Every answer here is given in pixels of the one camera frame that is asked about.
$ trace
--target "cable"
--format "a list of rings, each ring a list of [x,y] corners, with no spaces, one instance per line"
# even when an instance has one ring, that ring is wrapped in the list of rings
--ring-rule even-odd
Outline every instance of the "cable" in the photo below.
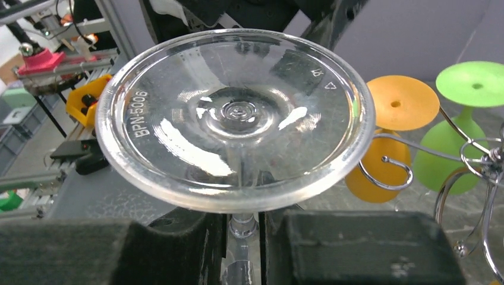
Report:
[[[54,36],[52,36],[51,38],[49,38],[48,40],[52,40],[54,38],[56,38],[57,36],[59,36],[60,34],[62,33],[65,33],[66,31],[68,31],[68,29],[70,29],[72,26],[74,26],[74,23],[70,23],[70,25],[67,26],[67,28],[63,31],[60,31],[59,33],[55,34]]]
[[[68,1],[68,3],[70,4],[70,16],[72,16],[72,23],[74,23],[74,21],[75,21],[75,18],[74,18],[74,7],[72,6],[71,0],[69,0],[69,1]],[[79,29],[78,25],[74,25],[74,26],[75,26],[75,30],[77,31],[77,33],[79,34],[79,36],[81,36],[81,37],[82,37],[82,39],[83,39],[83,40],[84,40],[84,41],[85,41],[88,45],[92,45],[92,44],[93,44],[93,42],[92,42],[90,39],[88,39],[88,38],[84,37],[84,35],[81,33],[81,31],[80,31],[80,29]]]
[[[59,15],[59,11],[58,11],[58,5],[59,5],[59,0],[56,0],[56,15],[61,18],[61,16]]]

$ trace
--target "metal frame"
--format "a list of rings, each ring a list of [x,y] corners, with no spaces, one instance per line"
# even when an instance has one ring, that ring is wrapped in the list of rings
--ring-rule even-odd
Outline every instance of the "metal frame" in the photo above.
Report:
[[[66,177],[65,172],[57,170],[27,176],[0,178],[0,193],[13,189],[54,187],[60,185]]]
[[[155,45],[138,0],[96,0],[96,5],[128,61]]]
[[[24,10],[19,11],[17,13],[10,14],[4,18],[0,18],[0,26],[6,25],[9,23],[13,23],[21,18],[28,17],[33,14],[37,14],[38,12],[46,10],[55,4],[56,4],[56,0],[47,0],[45,2],[30,6],[27,9],[24,9]]]
[[[20,80],[23,79],[41,79],[48,78],[57,75],[72,74],[76,72],[91,71],[99,68],[109,68],[114,64],[114,58],[117,57],[117,51],[115,49],[109,49],[99,52],[92,52],[91,55],[96,56],[96,61],[85,61],[84,56],[74,55],[67,56],[63,62],[54,68],[52,71],[39,72],[36,74],[29,75],[18,75]]]
[[[93,33],[101,33],[103,31],[109,31],[111,29],[111,25],[104,19],[96,19],[92,21],[85,21],[83,23],[77,24],[78,29],[82,32],[82,34],[93,34]],[[50,31],[52,35],[57,35],[58,39],[70,39],[72,37],[78,37],[79,33],[75,28],[75,24],[72,27],[58,27],[55,30]]]

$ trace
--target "gray wall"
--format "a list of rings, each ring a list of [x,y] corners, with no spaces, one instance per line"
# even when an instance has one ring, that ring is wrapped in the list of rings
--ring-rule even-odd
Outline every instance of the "gray wall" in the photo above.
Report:
[[[490,1],[485,17],[461,55],[461,61],[504,64],[504,1]]]
[[[497,2],[493,6],[501,6],[502,13],[503,1],[492,1]],[[370,0],[342,36],[335,52],[365,80],[401,74],[431,81],[458,60],[489,3],[490,0]],[[495,30],[503,26],[488,25]],[[492,41],[492,36],[483,32],[480,37]],[[467,48],[465,54],[481,56],[472,50]]]

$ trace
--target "table surface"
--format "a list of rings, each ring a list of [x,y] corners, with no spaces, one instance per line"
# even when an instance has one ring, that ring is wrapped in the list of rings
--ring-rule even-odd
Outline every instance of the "table surface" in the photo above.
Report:
[[[97,71],[89,80],[105,73],[116,73],[126,61],[119,56],[110,70]],[[90,138],[89,129],[77,125],[67,140]],[[143,224],[172,211],[175,206],[145,194],[127,182],[112,167],[81,176],[67,164],[53,165],[51,169],[68,169],[68,176],[54,198],[47,213],[53,219],[131,218]]]

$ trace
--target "clear glass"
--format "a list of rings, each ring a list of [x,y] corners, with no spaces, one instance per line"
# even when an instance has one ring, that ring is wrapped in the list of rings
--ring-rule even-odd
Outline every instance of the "clear glass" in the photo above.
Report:
[[[110,163],[148,194],[251,213],[295,204],[345,177],[369,147],[374,120],[364,81],[331,51],[231,29],[134,58],[103,92],[96,125]]]

